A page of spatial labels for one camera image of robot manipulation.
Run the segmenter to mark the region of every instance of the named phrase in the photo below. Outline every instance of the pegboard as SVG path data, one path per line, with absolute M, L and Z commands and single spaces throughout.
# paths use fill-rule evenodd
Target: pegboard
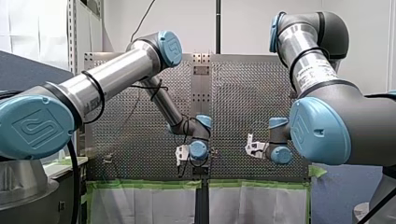
M 87 53 L 85 68 L 118 55 Z M 196 106 L 196 65 L 202 63 L 197 62 L 198 55 L 203 57 L 183 55 L 181 65 L 158 76 L 181 113 L 194 116 L 195 108 L 204 108 L 212 116 L 210 146 L 217 153 L 210 162 L 211 178 L 306 181 L 308 163 L 294 148 L 293 162 L 287 166 L 254 159 L 245 152 L 248 132 L 253 132 L 255 140 L 268 141 L 268 119 L 289 114 L 289 75 L 277 58 L 205 55 L 208 74 L 201 69 L 205 78 L 198 84 L 209 106 L 205 107 Z M 95 152 L 89 161 L 88 178 L 178 180 L 175 150 L 184 136 L 173 136 L 165 126 L 165 119 L 144 90 L 129 88 L 115 96 L 106 103 L 104 115 L 86 129 L 87 147 Z M 104 162 L 109 154 L 113 155 L 112 161 Z M 190 166 L 184 179 L 191 179 Z
M 293 91 L 289 74 L 277 57 L 213 55 L 212 149 L 213 178 L 306 181 L 308 162 L 289 143 L 293 160 L 277 165 L 245 153 L 248 133 L 254 141 L 268 142 L 268 119 L 288 117 Z

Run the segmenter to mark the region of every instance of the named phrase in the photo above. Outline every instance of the metal frame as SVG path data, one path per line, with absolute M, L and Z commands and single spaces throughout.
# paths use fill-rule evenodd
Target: metal frame
M 68 0 L 67 2 L 67 49 L 69 55 L 69 70 L 73 75 L 76 75 L 78 70 L 76 1 L 79 0 Z
M 87 53 L 85 68 L 92 68 L 117 55 L 120 54 Z M 244 148 L 249 128 L 254 129 L 257 140 L 267 141 L 268 119 L 287 117 L 289 114 L 293 94 L 288 72 L 277 57 L 205 56 L 210 58 L 210 62 L 202 64 L 197 59 L 202 60 L 203 54 L 183 55 L 180 66 L 167 69 L 159 76 L 169 87 L 169 93 L 182 113 L 212 116 L 214 129 L 210 145 L 214 150 L 214 159 L 209 161 L 210 178 L 308 182 L 308 162 L 298 155 L 292 145 L 294 158 L 292 164 L 287 166 L 251 158 Z M 209 66 L 208 75 L 194 74 L 196 66 L 205 65 Z M 207 105 L 203 105 L 201 100 L 198 103 L 198 93 L 200 97 L 201 94 L 208 94 L 210 103 L 205 101 Z M 116 124 L 127 117 L 122 114 L 132 109 L 136 98 L 137 91 L 134 89 L 122 92 L 108 102 L 105 114 L 97 123 L 87 125 L 86 144 L 95 152 L 88 170 L 90 180 L 102 179 L 101 174 L 106 174 L 107 178 L 177 180 L 173 135 L 166 132 L 163 117 L 143 91 L 134 112 L 136 117 L 133 116 L 125 133 L 121 133 L 116 141 L 114 150 L 120 154 L 114 158 L 117 162 L 104 164 L 103 157 L 108 156 L 110 150 L 107 144 L 114 141 L 109 135 L 115 133 Z M 176 139 L 180 145 L 183 136 Z M 184 179 L 191 179 L 190 166 Z

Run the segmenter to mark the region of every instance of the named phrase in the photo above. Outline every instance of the gray joint housing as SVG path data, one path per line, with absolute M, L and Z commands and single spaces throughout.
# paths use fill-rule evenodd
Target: gray joint housing
M 293 24 L 311 25 L 318 33 L 318 46 L 329 52 L 330 60 L 341 60 L 347 56 L 349 34 L 343 20 L 331 12 L 284 15 L 278 27 L 280 35 Z
M 271 160 L 271 153 L 276 147 L 286 146 L 290 137 L 290 125 L 285 123 L 275 128 L 270 128 L 269 147 L 265 150 L 265 157 Z
M 208 129 L 195 119 L 183 117 L 168 92 L 164 89 L 156 89 L 160 83 L 159 78 L 147 78 L 142 80 L 141 83 L 144 87 L 152 88 L 146 89 L 146 91 L 169 123 L 172 133 L 179 135 L 187 134 L 188 136 L 208 141 L 210 137 Z
M 327 103 L 345 123 L 351 143 L 347 164 L 396 164 L 396 102 L 366 98 L 353 85 L 334 84 L 308 93 Z

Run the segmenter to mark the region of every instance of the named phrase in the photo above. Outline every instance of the industrial robot arm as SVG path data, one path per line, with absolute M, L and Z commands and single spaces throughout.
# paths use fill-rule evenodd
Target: industrial robot arm
M 61 150 L 74 130 L 89 123 L 84 120 L 88 113 L 105 106 L 105 101 L 140 81 L 143 86 L 152 87 L 148 94 L 171 131 L 193 137 L 191 154 L 202 160 L 208 152 L 210 117 L 183 118 L 155 77 L 163 69 L 179 65 L 181 59 L 177 37 L 172 32 L 159 32 L 136 39 L 121 56 L 59 85 L 46 83 L 2 101 L 0 157 L 36 160 Z M 183 133 L 184 122 L 189 123 L 186 133 Z
M 348 50 L 343 21 L 329 12 L 280 13 L 273 19 L 271 35 L 270 50 L 288 67 L 298 100 L 291 107 L 289 123 L 270 127 L 266 154 L 291 139 L 313 162 L 395 165 L 394 95 L 365 97 L 336 74 Z

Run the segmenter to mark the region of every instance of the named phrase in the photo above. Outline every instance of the blue joint cover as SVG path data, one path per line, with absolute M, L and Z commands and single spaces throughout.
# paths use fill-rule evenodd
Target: blue joint cover
M 271 161 L 278 164 L 289 164 L 292 159 L 291 151 L 288 147 L 276 147 L 271 152 Z
M 202 141 L 193 141 L 189 147 L 190 156 L 197 160 L 203 161 L 207 158 L 209 151 L 207 150 L 207 146 Z
M 60 101 L 25 95 L 0 104 L 0 156 L 13 160 L 48 157 L 62 148 L 74 132 L 74 119 Z
M 287 118 L 270 118 L 269 120 L 269 129 L 274 129 L 289 123 Z
M 270 52 L 273 52 L 273 53 L 276 53 L 277 52 L 277 43 L 276 43 L 276 40 L 277 40 L 277 26 L 276 26 L 276 21 L 277 21 L 277 17 L 278 16 L 275 16 L 275 17 L 273 17 L 273 19 L 272 19 L 272 22 L 271 22 L 271 29 L 270 29 Z
M 347 126 L 334 109 L 318 98 L 305 97 L 293 104 L 290 135 L 298 152 L 312 162 L 340 165 L 349 159 Z
M 201 121 L 201 123 L 203 123 L 206 127 L 210 129 L 212 128 L 212 118 L 210 118 L 209 116 L 197 115 L 195 118 Z
M 175 67 L 181 63 L 183 51 L 180 41 L 173 32 L 160 31 L 158 33 L 158 47 L 166 65 Z

